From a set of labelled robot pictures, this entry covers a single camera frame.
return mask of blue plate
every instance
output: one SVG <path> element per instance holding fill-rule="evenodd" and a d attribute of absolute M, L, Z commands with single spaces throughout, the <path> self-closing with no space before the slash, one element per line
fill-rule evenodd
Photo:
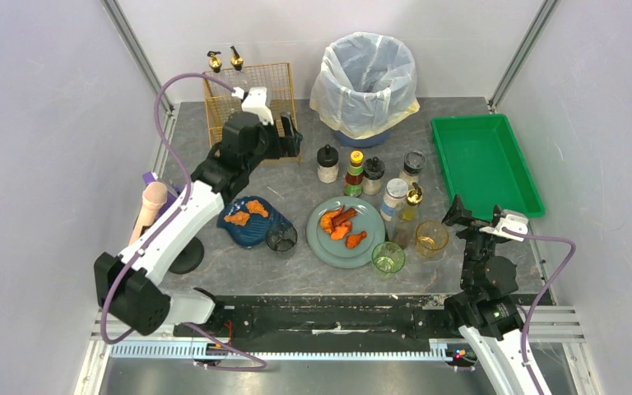
<path fill-rule="evenodd" d="M 246 203 L 257 200 L 267 210 L 267 218 L 259 214 L 251 214 L 246 226 L 238 226 L 224 221 L 225 216 L 233 216 L 238 211 L 249 212 Z M 258 196 L 247 196 L 234 200 L 231 204 L 224 207 L 216 219 L 216 227 L 226 229 L 234 241 L 243 247 L 253 247 L 265 241 L 267 230 L 272 224 L 285 222 L 291 225 L 291 222 L 285 218 L 278 210 L 275 209 L 267 200 Z"/>
<path fill-rule="evenodd" d="M 326 211 L 335 210 L 343 205 L 346 209 L 354 207 L 357 210 L 357 216 L 351 220 L 352 232 L 349 235 L 356 235 L 362 230 L 367 231 L 367 238 L 353 249 L 345 246 L 345 239 L 332 240 L 320 225 L 321 216 Z M 306 224 L 306 239 L 314 254 L 325 263 L 344 269 L 354 269 L 372 260 L 374 247 L 384 242 L 386 233 L 379 210 L 357 197 L 340 196 L 316 207 Z"/>

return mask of green plastic tray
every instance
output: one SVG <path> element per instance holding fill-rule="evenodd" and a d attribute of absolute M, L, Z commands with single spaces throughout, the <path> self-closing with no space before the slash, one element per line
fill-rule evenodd
<path fill-rule="evenodd" d="M 464 206 L 485 220 L 493 217 L 496 204 L 527 217 L 544 215 L 506 116 L 441 117 L 430 123 L 450 202 L 458 193 Z"/>

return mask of black round base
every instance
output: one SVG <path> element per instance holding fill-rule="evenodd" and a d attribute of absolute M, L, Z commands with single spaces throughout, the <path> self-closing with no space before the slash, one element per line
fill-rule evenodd
<path fill-rule="evenodd" d="M 195 270 L 205 257 L 205 246 L 197 237 L 190 239 L 188 245 L 178 254 L 178 257 L 170 264 L 168 271 L 173 274 L 187 274 Z"/>

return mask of blue bin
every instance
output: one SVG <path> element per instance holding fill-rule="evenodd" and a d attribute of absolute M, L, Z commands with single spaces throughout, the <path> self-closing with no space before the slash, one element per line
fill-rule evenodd
<path fill-rule="evenodd" d="M 351 146 L 353 148 L 369 148 L 371 146 L 378 146 L 379 144 L 384 144 L 388 139 L 388 135 L 391 134 L 390 130 L 385 130 L 380 134 L 372 137 L 362 138 L 360 140 L 356 140 L 354 138 L 348 137 L 345 133 L 340 131 L 335 131 L 336 137 L 340 140 L 340 143 L 343 146 Z"/>

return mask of green cup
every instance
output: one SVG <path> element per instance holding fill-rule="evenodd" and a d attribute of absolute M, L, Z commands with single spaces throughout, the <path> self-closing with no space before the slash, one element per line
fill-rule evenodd
<path fill-rule="evenodd" d="M 403 269 L 403 265 L 406 264 L 406 254 L 398 244 L 385 241 L 374 247 L 372 264 L 379 275 L 389 278 Z"/>

